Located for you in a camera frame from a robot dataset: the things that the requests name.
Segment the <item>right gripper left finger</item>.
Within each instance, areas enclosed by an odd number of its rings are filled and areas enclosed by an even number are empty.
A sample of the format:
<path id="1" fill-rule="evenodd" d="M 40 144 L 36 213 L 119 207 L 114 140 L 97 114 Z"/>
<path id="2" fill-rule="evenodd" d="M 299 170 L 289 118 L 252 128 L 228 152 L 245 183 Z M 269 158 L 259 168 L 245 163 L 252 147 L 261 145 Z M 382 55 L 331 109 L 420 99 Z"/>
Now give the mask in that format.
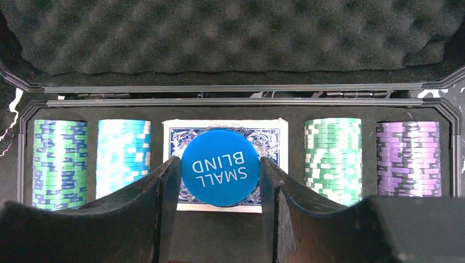
<path id="1" fill-rule="evenodd" d="M 180 159 L 78 209 L 1 202 L 1 262 L 168 262 Z"/>

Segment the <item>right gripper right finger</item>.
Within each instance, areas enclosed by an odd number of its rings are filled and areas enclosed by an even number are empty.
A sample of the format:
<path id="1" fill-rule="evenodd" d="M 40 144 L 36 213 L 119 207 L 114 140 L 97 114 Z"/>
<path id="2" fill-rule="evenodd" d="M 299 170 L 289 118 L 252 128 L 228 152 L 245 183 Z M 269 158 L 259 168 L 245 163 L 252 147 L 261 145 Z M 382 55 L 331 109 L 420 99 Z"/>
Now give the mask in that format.
<path id="1" fill-rule="evenodd" d="M 260 160 L 268 262 L 464 262 L 464 199 L 371 196 L 346 207 Z"/>

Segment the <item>blue small blind button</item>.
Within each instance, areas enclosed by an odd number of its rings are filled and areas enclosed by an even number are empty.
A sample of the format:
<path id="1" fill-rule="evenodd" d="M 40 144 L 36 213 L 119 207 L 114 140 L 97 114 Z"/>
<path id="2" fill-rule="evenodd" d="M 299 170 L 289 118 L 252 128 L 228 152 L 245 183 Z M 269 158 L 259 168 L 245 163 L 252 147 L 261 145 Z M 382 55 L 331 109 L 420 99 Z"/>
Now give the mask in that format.
<path id="1" fill-rule="evenodd" d="M 259 179 L 259 156 L 241 134 L 213 129 L 195 137 L 180 163 L 182 181 L 200 201 L 229 207 L 242 202 Z"/>

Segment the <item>black poker set case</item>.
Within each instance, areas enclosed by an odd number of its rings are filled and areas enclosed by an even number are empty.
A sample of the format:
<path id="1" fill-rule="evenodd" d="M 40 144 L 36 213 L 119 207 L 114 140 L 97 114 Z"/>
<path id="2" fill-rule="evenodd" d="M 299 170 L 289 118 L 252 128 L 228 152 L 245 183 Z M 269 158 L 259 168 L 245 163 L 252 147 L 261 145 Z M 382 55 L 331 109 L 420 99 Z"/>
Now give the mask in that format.
<path id="1" fill-rule="evenodd" d="M 285 117 L 290 172 L 303 157 L 305 116 L 353 113 L 365 122 L 364 172 L 374 196 L 374 122 L 433 117 L 441 123 L 447 197 L 461 198 L 464 121 L 445 99 L 414 90 L 464 83 L 464 1 L 1 1 L 2 78 L 28 93 L 71 94 L 31 102 L 19 120 L 18 198 L 30 207 L 31 136 L 42 113 L 90 117 Z M 220 215 L 175 213 L 180 237 Z M 264 230 L 226 222 L 265 259 Z"/>

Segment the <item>light blue chip stack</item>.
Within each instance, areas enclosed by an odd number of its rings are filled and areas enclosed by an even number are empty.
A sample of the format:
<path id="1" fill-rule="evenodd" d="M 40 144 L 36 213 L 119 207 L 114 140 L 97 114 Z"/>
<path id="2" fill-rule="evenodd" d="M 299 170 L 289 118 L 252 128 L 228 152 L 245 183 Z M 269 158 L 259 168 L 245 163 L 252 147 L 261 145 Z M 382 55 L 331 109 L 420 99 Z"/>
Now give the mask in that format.
<path id="1" fill-rule="evenodd" d="M 97 139 L 96 199 L 128 186 L 150 172 L 150 121 L 100 120 Z"/>

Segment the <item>purple chip stack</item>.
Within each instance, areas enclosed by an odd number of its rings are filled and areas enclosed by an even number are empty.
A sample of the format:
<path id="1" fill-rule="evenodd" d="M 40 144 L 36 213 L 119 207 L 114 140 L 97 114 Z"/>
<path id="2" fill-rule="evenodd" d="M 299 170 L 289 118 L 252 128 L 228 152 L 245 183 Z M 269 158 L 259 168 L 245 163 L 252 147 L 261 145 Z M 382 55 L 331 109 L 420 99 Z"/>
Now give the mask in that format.
<path id="1" fill-rule="evenodd" d="M 379 195 L 442 195 L 438 122 L 380 122 L 376 124 L 376 141 Z"/>

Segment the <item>green white chip stack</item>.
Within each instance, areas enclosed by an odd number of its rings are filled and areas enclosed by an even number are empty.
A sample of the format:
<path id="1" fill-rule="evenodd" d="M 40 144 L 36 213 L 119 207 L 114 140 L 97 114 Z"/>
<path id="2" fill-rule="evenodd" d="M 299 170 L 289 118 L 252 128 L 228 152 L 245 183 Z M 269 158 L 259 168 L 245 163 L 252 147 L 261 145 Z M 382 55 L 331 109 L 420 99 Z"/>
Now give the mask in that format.
<path id="1" fill-rule="evenodd" d="M 304 122 L 306 187 L 342 205 L 362 200 L 362 121 L 319 118 Z"/>

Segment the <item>green blue chip stack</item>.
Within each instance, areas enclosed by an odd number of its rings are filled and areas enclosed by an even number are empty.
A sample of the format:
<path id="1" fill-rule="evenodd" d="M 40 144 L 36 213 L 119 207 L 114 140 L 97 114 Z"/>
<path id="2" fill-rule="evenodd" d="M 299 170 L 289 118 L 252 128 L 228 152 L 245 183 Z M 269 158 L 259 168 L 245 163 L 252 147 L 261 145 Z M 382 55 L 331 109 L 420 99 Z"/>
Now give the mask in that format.
<path id="1" fill-rule="evenodd" d="M 83 121 L 34 121 L 32 206 L 61 210 L 86 203 L 88 133 Z"/>

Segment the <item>blue card deck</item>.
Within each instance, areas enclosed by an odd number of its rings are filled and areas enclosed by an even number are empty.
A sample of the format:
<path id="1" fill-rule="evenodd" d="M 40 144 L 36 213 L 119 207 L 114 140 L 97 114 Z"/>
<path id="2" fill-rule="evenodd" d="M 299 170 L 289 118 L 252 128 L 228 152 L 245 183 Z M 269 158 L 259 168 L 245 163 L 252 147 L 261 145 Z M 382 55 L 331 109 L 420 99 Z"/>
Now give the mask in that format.
<path id="1" fill-rule="evenodd" d="M 272 120 L 173 119 L 164 121 L 163 128 L 164 161 L 173 156 L 181 157 L 184 149 L 198 134 L 214 128 L 223 128 L 244 136 L 254 146 L 259 157 L 272 159 L 283 171 L 288 172 L 288 122 L 281 118 Z M 177 210 L 261 213 L 259 185 L 238 205 L 215 207 L 194 197 L 182 182 Z"/>

